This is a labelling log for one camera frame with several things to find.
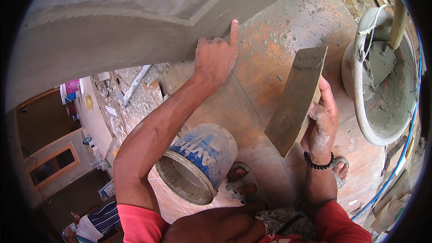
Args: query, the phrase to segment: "patterned shorts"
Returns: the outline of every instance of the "patterned shorts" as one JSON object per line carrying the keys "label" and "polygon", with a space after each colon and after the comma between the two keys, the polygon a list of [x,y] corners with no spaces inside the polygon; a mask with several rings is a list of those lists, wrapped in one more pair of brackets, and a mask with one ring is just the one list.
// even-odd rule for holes
{"label": "patterned shorts", "polygon": [[295,234],[307,241],[315,238],[315,226],[303,212],[289,209],[263,210],[256,214],[255,219],[264,224],[266,234]]}

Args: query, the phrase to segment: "trowel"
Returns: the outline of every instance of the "trowel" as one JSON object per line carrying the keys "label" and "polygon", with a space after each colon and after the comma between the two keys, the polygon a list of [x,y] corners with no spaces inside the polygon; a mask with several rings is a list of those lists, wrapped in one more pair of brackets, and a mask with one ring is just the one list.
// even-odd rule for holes
{"label": "trowel", "polygon": [[394,51],[402,41],[407,23],[408,9],[402,0],[394,0],[394,15],[390,31],[390,40],[372,42],[369,51],[369,61],[365,69],[369,70],[372,87],[377,87],[392,72],[396,64]]}

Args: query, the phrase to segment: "man's right hand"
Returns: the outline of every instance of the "man's right hand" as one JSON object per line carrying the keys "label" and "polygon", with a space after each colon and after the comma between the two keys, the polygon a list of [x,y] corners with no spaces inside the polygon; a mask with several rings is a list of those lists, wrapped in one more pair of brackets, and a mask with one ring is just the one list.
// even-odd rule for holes
{"label": "man's right hand", "polygon": [[338,131],[338,111],[330,84],[321,76],[318,83],[321,99],[313,103],[309,116],[315,121],[310,124],[301,140],[303,149],[309,153],[312,163],[326,165],[330,162],[330,152]]}
{"label": "man's right hand", "polygon": [[221,38],[206,40],[205,37],[201,37],[198,39],[195,50],[194,76],[201,76],[214,90],[225,82],[234,66],[239,41],[238,28],[239,21],[232,20],[228,43]]}
{"label": "man's right hand", "polygon": [[81,217],[77,214],[77,213],[74,213],[74,212],[71,212],[70,213],[77,221],[79,221],[80,219],[81,219]]}

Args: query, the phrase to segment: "sandal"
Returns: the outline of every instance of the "sandal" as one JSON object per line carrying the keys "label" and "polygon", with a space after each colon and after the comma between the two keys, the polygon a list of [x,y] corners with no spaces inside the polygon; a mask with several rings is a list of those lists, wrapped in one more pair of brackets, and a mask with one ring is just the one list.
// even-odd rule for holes
{"label": "sandal", "polygon": [[[339,162],[343,162],[344,164],[348,165],[348,168],[349,168],[349,162],[344,157],[336,158],[334,160],[333,164],[331,165],[331,168],[333,169]],[[336,179],[337,188],[338,189],[342,188],[343,185],[346,183],[345,179],[339,178],[334,172],[333,172],[333,175],[334,175],[334,178]]]}
{"label": "sandal", "polygon": [[[230,172],[232,170],[237,170],[237,168],[243,168],[246,171],[246,175],[244,177],[240,178],[239,180],[233,181],[233,182],[229,182],[230,179],[228,178],[225,188],[227,191],[230,191],[230,190],[234,191],[234,193],[231,194],[231,197],[233,199],[240,200],[240,202],[242,204],[256,202],[256,201],[264,201],[263,196],[260,192],[260,188],[259,188],[258,183],[257,183],[257,179],[254,176],[254,174],[252,173],[249,166],[247,166],[243,162],[236,161],[232,165]],[[250,184],[255,184],[255,187],[257,190],[256,192],[251,193],[251,194],[240,194],[239,192],[235,191],[236,189],[238,189],[242,186],[247,186]]]}

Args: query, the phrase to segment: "foot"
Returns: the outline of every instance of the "foot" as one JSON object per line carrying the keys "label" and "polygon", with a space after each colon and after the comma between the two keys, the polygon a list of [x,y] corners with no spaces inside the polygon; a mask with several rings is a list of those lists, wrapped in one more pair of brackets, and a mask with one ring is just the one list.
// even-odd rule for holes
{"label": "foot", "polygon": [[342,161],[339,162],[333,167],[333,173],[335,173],[340,179],[346,179],[348,175],[348,165]]}
{"label": "foot", "polygon": [[[241,167],[233,168],[228,172],[227,175],[228,182],[238,181],[239,179],[243,178],[246,174],[247,174],[246,170]],[[247,195],[247,194],[256,193],[256,190],[257,187],[255,186],[255,184],[248,184],[245,186],[238,187],[234,191],[242,195]]]}

